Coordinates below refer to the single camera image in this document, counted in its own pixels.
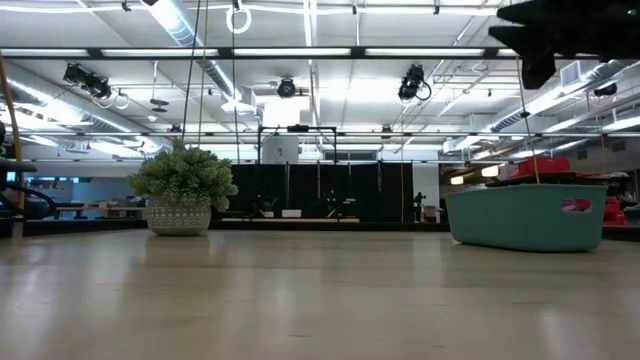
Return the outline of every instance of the hanging rope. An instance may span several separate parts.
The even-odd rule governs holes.
[[[233,14],[233,16],[231,17],[231,23],[233,25],[233,28],[236,28],[236,16],[235,13]],[[236,33],[232,32],[231,33],[231,48],[233,49],[232,51],[235,51],[236,49]],[[232,67],[232,76],[233,76],[233,101],[234,101],[234,106],[233,106],[233,122],[235,123],[235,130],[236,130],[236,153],[238,156],[238,164],[240,164],[240,135],[238,134],[238,108],[236,107],[236,57],[234,56],[231,59],[231,67]]]
[[[527,104],[524,101],[524,85],[522,84],[522,72],[520,71],[520,57],[516,57],[516,66],[518,67],[518,81],[520,82],[520,100],[522,101],[522,117],[524,117],[524,123],[527,126],[527,136],[529,137],[529,147],[531,148],[531,154],[533,154],[533,169],[536,174],[536,184],[540,184],[540,174],[538,173],[538,158],[536,156],[536,150],[533,147],[533,137],[531,136],[531,129],[529,128],[529,113],[527,112]]]
[[[202,137],[202,110],[204,108],[204,69],[207,67],[205,62],[207,61],[207,34],[209,33],[209,0],[206,2],[206,9],[204,13],[204,46],[202,49],[202,76],[200,77],[200,115],[198,117],[198,148],[200,148],[200,139]]]
[[[11,90],[9,89],[9,83],[7,81],[7,73],[4,70],[4,58],[2,57],[2,52],[0,51],[0,79],[2,80],[2,92],[4,93],[4,98],[7,103],[7,108],[9,110],[9,116],[11,117],[11,131],[13,135],[13,147],[16,153],[16,161],[18,163],[22,162],[22,145],[20,143],[20,130],[18,128],[18,121],[16,120],[16,110],[13,107],[13,96],[11,95]],[[18,173],[18,181],[20,187],[24,188],[24,173],[21,171]],[[18,209],[24,209],[24,192],[20,191],[18,196]]]
[[[202,0],[198,0],[198,9]],[[187,81],[187,94],[184,100],[184,118],[182,119],[182,141],[184,142],[184,133],[187,129],[187,109],[189,107],[189,91],[191,90],[191,74],[193,73],[193,57],[196,54],[196,43],[198,42],[198,23],[200,22],[200,11],[196,11],[196,26],[193,27],[193,43],[191,44],[191,60],[189,60],[189,80]]]

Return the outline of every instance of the white wall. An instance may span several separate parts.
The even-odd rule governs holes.
[[[440,207],[440,168],[438,164],[413,164],[413,196],[419,192],[427,198],[426,206]]]

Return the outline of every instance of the teal plastic bin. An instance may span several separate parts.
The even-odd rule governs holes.
[[[516,185],[446,196],[451,234],[464,244],[581,252],[602,241],[606,186]],[[590,207],[576,209],[577,202]]]

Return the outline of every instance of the pipe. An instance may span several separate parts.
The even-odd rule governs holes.
[[[194,22],[184,5],[178,0],[140,0],[148,6],[149,13],[165,29],[176,44],[182,47],[203,47],[205,44],[196,34]],[[229,77],[214,60],[198,61],[209,78],[220,89],[227,101],[242,100],[242,92],[234,87]]]

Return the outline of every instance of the fluorescent light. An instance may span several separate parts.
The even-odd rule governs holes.
[[[91,148],[96,149],[98,151],[102,151],[103,153],[121,156],[121,157],[139,157],[140,156],[140,154],[137,151],[133,151],[131,149],[127,149],[126,147],[122,147],[120,145],[114,145],[110,143],[92,142]]]
[[[31,137],[20,137],[20,139],[22,140],[26,140],[26,141],[31,141],[34,142],[36,144],[40,144],[40,145],[44,145],[44,146],[58,146],[58,143],[55,141],[51,141],[45,137],[42,136],[38,136],[38,135],[31,135]]]
[[[2,56],[89,57],[85,49],[0,49]]]
[[[566,121],[563,121],[561,123],[553,125],[552,127],[544,130],[544,132],[556,132],[558,130],[564,130],[564,129],[566,129],[568,127],[571,127],[571,126],[573,126],[573,125],[575,125],[577,123],[578,123],[578,120],[576,120],[576,119],[566,120]]]
[[[586,140],[577,140],[577,141],[572,141],[572,142],[570,142],[570,143],[568,143],[568,144],[560,145],[560,146],[558,146],[557,148],[555,148],[555,149],[553,149],[553,150],[555,150],[555,151],[566,150],[566,149],[572,148],[572,147],[574,147],[574,146],[576,146],[576,145],[582,144],[582,143],[584,143],[585,141],[586,141]]]
[[[368,56],[482,56],[484,49],[456,49],[456,48],[387,48],[366,49]]]
[[[482,176],[484,177],[496,177],[498,174],[500,174],[500,169],[498,169],[497,165],[482,169]]]
[[[274,48],[274,49],[234,49],[237,56],[347,56],[348,48]]]
[[[462,185],[462,184],[464,184],[464,178],[462,176],[451,178],[451,185]]]
[[[196,49],[193,52],[194,56],[202,56],[203,49]],[[180,49],[104,49],[102,55],[106,57],[171,57],[171,56],[184,56],[189,57],[192,54],[192,50],[189,48]],[[218,56],[217,49],[204,50],[206,56]]]
[[[518,56],[518,53],[513,49],[500,49],[498,50],[498,57],[511,57]]]
[[[609,124],[602,128],[604,132],[618,131],[640,125],[640,117],[634,117],[625,120],[618,120],[613,124]]]

